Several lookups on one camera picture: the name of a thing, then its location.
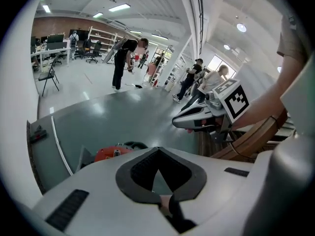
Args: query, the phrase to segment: red object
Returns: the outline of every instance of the red object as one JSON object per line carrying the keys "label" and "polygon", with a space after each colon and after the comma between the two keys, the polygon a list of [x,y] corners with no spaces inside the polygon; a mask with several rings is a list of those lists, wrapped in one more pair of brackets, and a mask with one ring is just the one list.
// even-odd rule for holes
{"label": "red object", "polygon": [[106,160],[115,156],[129,153],[129,152],[132,152],[132,150],[124,148],[124,147],[119,147],[119,146],[104,147],[104,148],[101,148],[96,153],[94,162]]}

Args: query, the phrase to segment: man in black shirt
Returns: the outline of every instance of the man in black shirt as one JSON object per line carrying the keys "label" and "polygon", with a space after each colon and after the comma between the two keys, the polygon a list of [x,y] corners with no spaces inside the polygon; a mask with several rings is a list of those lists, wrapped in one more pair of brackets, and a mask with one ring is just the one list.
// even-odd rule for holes
{"label": "man in black shirt", "polygon": [[184,80],[182,84],[181,91],[178,94],[173,94],[173,100],[176,101],[177,103],[181,103],[182,98],[185,95],[186,90],[191,87],[194,81],[194,77],[196,74],[202,71],[202,64],[203,60],[202,59],[196,59],[196,64],[193,65],[192,70],[187,69],[187,78]]}
{"label": "man in black shirt", "polygon": [[128,72],[132,72],[130,55],[139,46],[140,48],[148,47],[148,40],[146,38],[141,38],[140,40],[128,39],[123,46],[117,51],[115,56],[115,71],[113,76],[113,88],[117,90],[120,89],[122,76],[124,74],[125,63],[127,62]]}

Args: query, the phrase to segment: backpack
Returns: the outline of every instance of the backpack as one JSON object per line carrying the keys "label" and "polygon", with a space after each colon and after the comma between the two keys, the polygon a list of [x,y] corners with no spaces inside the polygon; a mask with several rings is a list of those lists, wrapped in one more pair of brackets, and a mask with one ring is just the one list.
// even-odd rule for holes
{"label": "backpack", "polygon": [[75,44],[77,43],[77,39],[76,39],[76,37],[73,34],[72,34],[72,36],[73,36],[73,38],[71,39],[71,46],[75,46]]}
{"label": "backpack", "polygon": [[118,51],[119,49],[122,48],[122,46],[127,42],[127,38],[123,37],[122,39],[118,40],[112,47],[112,49]]}

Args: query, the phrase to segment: white pillar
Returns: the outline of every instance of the white pillar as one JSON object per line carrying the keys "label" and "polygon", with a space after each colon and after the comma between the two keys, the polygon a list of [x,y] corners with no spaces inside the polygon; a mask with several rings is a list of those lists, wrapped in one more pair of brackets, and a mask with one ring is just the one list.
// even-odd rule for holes
{"label": "white pillar", "polygon": [[172,57],[170,58],[168,63],[165,65],[165,67],[163,68],[162,74],[158,78],[157,85],[159,87],[164,86],[165,81],[167,80],[168,76],[172,72],[172,70],[173,70],[177,60],[179,59],[179,57],[180,57],[181,53],[183,52],[183,50],[188,45],[190,39],[191,39],[191,33],[188,33],[188,34],[184,35],[182,37],[181,41],[178,43],[178,45],[174,47],[175,51],[172,54]]}

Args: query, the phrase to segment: black t-shirt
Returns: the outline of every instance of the black t-shirt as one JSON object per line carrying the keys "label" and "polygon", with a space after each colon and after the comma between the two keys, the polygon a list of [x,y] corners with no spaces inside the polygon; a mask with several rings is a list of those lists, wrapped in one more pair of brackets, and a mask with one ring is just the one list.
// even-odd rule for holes
{"label": "black t-shirt", "polygon": [[125,44],[118,50],[116,57],[119,59],[126,60],[126,55],[128,51],[134,52],[138,46],[138,41],[133,39],[128,39]]}
{"label": "black t-shirt", "polygon": [[198,65],[198,64],[193,65],[192,68],[195,69],[196,72],[194,74],[192,74],[192,73],[187,74],[187,78],[194,79],[195,74],[198,74],[199,72],[202,71],[201,65]]}

